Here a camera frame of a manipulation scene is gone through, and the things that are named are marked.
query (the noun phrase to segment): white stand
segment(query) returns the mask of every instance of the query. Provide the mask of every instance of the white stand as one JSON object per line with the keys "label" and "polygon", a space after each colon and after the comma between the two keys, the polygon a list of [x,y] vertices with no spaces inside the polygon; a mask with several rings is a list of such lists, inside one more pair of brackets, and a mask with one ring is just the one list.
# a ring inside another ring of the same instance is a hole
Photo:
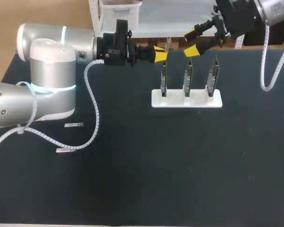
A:
{"label": "white stand", "polygon": [[213,97],[209,97],[207,86],[205,89],[191,89],[190,97],[185,97],[183,89],[168,89],[166,97],[162,97],[160,89],[155,89],[151,92],[151,105],[168,108],[220,108],[222,98],[217,89]]}

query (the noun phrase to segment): metal part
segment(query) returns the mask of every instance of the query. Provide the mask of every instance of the metal part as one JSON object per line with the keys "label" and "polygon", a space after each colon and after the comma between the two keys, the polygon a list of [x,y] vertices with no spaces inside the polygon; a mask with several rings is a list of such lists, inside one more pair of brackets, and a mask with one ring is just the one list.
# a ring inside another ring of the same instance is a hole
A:
{"label": "metal part", "polygon": [[86,53],[86,58],[84,59],[77,55],[77,63],[88,64],[96,59],[97,44],[94,42],[96,42],[97,39],[95,38],[94,31],[91,29],[72,27],[66,27],[66,29],[63,30],[62,26],[23,24],[17,34],[17,51],[19,55],[23,53],[23,57],[26,61],[30,61],[30,47],[35,39],[47,38],[60,42],[63,37],[64,43],[71,45],[76,52]]}
{"label": "metal part", "polygon": [[85,59],[86,58],[86,54],[85,53],[79,53],[79,58]]}
{"label": "metal part", "polygon": [[207,79],[207,92],[209,97],[213,97],[214,90],[217,84],[218,76],[219,76],[220,66],[218,63],[217,56],[214,59],[213,65],[209,70],[209,75]]}
{"label": "metal part", "polygon": [[167,37],[166,44],[165,44],[165,52],[169,51],[170,44],[172,42],[171,37]]}
{"label": "metal part", "polygon": [[72,128],[72,127],[84,127],[84,123],[80,122],[80,123],[66,123],[64,125],[65,128]]}
{"label": "metal part", "polygon": [[162,93],[162,97],[166,97],[166,95],[167,95],[167,68],[166,68],[166,62],[163,62],[163,64],[162,64],[161,93]]}
{"label": "metal part", "polygon": [[185,70],[185,75],[184,75],[183,88],[184,88],[185,97],[190,97],[192,77],[193,77],[193,65],[191,62],[189,62],[188,67]]}
{"label": "metal part", "polygon": [[68,149],[68,148],[57,148],[56,153],[72,153],[76,152],[76,150]]}
{"label": "metal part", "polygon": [[262,21],[268,26],[284,20],[284,0],[255,0],[255,4]]}

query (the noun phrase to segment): white plastic bin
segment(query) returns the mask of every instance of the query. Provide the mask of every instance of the white plastic bin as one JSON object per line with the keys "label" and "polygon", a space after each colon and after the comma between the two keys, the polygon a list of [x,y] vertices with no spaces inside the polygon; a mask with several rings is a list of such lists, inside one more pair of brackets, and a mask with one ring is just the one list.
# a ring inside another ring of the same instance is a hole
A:
{"label": "white plastic bin", "polygon": [[138,29],[141,5],[142,1],[137,0],[100,0],[101,14],[111,31],[115,31],[117,19],[127,20],[129,30]]}

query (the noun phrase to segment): black work surface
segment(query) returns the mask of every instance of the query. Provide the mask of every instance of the black work surface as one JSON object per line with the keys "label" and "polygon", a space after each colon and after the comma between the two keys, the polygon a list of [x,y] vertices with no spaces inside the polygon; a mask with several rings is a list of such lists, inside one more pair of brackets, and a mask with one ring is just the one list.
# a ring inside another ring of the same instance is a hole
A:
{"label": "black work surface", "polygon": [[[269,80],[282,52],[267,53]],[[261,51],[209,51],[193,59],[194,88],[205,86],[215,54],[219,109],[152,108],[160,64],[93,67],[100,128],[89,147],[56,154],[29,132],[0,144],[0,222],[284,226],[284,68],[263,92]],[[169,88],[182,87],[186,64],[183,52],[169,54]],[[70,145],[90,138],[95,114],[83,71],[74,115],[33,128]],[[3,81],[20,80],[29,81],[29,64],[15,56]]]}

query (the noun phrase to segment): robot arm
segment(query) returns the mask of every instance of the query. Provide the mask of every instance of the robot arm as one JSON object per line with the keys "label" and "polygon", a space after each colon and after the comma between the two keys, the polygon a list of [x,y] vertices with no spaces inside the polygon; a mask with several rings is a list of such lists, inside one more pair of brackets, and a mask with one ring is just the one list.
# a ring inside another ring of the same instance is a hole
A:
{"label": "robot arm", "polygon": [[187,41],[192,41],[215,26],[215,38],[186,49],[187,57],[202,55],[217,44],[222,46],[228,33],[235,39],[252,31],[261,22],[271,26],[284,20],[284,0],[216,0],[216,3],[213,10],[220,12],[221,16],[216,15],[211,21],[196,25],[185,35]]}

